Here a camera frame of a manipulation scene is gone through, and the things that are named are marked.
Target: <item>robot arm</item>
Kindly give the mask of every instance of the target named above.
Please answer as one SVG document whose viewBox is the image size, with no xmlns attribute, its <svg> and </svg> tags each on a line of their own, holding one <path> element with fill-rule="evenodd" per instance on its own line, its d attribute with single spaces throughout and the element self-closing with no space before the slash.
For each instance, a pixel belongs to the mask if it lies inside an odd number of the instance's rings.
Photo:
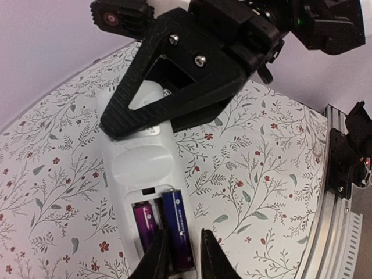
<svg viewBox="0 0 372 279">
<path fill-rule="evenodd" d="M 165 120 L 174 131 L 213 121 L 254 72 L 266 84 L 273 80 L 266 65 L 280 54 L 289 32 L 308 49 L 330 55 L 364 45 L 371 32 L 370 1 L 95 1 L 92 14 L 101 30 L 143 40 L 101 128 L 119 140 Z M 172 9 L 176 5 L 183 8 Z M 145 79 L 172 95 L 130 110 Z"/>
</svg>

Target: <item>battery label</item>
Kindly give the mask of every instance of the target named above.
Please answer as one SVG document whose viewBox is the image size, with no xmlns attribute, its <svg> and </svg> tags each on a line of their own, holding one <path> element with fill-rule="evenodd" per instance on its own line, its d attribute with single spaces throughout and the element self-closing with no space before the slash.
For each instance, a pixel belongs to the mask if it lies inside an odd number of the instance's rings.
<svg viewBox="0 0 372 279">
<path fill-rule="evenodd" d="M 190 270 L 194 267 L 194 258 L 181 191 L 162 193 L 162 198 L 170 231 L 173 268 L 176 271 Z"/>
<path fill-rule="evenodd" d="M 141 239 L 142 247 L 146 252 L 158 231 L 152 206 L 148 203 L 139 203 L 133 207 L 135 222 L 137 224 L 139 238 Z"/>
</svg>

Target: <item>white background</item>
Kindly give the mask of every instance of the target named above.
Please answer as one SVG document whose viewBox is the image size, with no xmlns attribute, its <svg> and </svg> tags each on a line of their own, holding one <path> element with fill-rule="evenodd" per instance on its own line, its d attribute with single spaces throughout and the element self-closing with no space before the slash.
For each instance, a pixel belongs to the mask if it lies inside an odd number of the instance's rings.
<svg viewBox="0 0 372 279">
<path fill-rule="evenodd" d="M 130 40 L 93 25 L 92 0 L 0 2 L 0 128 L 53 87 Z M 275 90 L 316 110 L 348 112 L 359 100 L 372 114 L 372 44 L 340 56 L 309 52 L 293 35 L 269 65 Z"/>
</svg>

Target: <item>metal screw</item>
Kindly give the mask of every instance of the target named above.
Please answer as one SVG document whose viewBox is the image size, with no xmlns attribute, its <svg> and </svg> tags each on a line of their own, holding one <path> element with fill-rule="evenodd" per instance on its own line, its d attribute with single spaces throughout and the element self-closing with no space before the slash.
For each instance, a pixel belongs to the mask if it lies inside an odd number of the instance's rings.
<svg viewBox="0 0 372 279">
<path fill-rule="evenodd" d="M 205 56 L 198 55 L 197 57 L 195 57 L 195 64 L 198 67 L 204 67 L 205 63 L 207 63 L 207 59 L 205 58 Z"/>
<path fill-rule="evenodd" d="M 174 45 L 174 46 L 176 46 L 176 45 L 178 44 L 178 41 L 179 41 L 179 40 L 180 40 L 179 36 L 177 36 L 177 35 L 175 35 L 175 34 L 169 36 L 169 42 L 170 42 L 172 45 Z"/>
</svg>

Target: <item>floral patterned surface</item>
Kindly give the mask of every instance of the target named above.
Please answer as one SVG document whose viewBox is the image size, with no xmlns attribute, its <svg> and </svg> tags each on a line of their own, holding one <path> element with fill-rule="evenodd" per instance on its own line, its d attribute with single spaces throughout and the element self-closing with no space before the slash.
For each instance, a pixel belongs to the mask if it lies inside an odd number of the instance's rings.
<svg viewBox="0 0 372 279">
<path fill-rule="evenodd" d="M 1 278 L 127 278 L 97 140 L 95 96 L 132 44 L 0 135 Z M 242 278 L 293 278 L 323 174 L 326 120 L 249 81 L 214 122 L 176 134 L 197 224 Z"/>
</svg>

